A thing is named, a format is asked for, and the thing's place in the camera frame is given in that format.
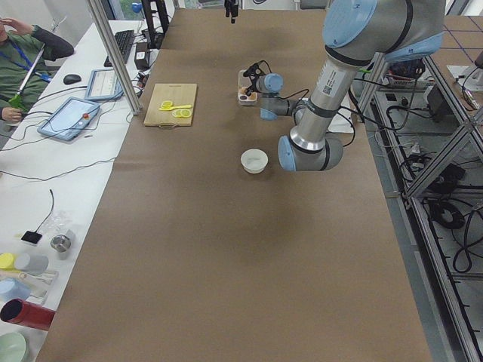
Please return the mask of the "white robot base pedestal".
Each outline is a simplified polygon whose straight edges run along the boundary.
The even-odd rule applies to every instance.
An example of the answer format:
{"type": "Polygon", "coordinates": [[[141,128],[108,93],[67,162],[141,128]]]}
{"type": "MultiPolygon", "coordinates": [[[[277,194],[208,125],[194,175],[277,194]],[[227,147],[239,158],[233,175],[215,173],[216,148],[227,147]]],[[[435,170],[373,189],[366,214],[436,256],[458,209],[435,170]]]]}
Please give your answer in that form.
{"type": "Polygon", "coordinates": [[[341,109],[329,124],[328,131],[332,133],[353,133],[354,130],[349,123],[351,120],[351,112],[347,109],[341,109]]]}

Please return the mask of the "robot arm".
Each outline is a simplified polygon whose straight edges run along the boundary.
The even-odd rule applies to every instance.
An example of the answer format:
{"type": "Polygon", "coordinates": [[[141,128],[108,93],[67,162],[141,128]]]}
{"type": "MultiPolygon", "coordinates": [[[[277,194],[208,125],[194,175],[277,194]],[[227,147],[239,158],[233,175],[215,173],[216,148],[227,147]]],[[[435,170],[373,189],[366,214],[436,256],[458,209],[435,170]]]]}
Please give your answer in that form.
{"type": "Polygon", "coordinates": [[[322,37],[327,59],[305,103],[283,100],[283,78],[253,64],[244,72],[247,94],[260,93],[260,117],[291,115],[296,122],[278,141],[279,164],[287,171],[329,170],[340,162],[343,144],[328,133],[360,68],[382,53],[389,63],[435,53],[442,44],[444,1],[335,1],[325,17],[322,37]]]}

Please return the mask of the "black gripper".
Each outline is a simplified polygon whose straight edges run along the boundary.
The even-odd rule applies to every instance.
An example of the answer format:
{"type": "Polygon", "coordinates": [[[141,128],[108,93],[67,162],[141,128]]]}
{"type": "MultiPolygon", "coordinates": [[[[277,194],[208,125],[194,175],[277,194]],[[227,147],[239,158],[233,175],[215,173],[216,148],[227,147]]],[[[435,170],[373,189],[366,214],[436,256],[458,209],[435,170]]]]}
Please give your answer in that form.
{"type": "MultiPolygon", "coordinates": [[[[230,19],[230,23],[235,23],[238,16],[238,0],[225,0],[225,17],[230,19]]],[[[245,94],[249,97],[252,93],[259,93],[258,81],[260,77],[258,75],[250,76],[249,80],[251,85],[246,88],[245,94]]]]}

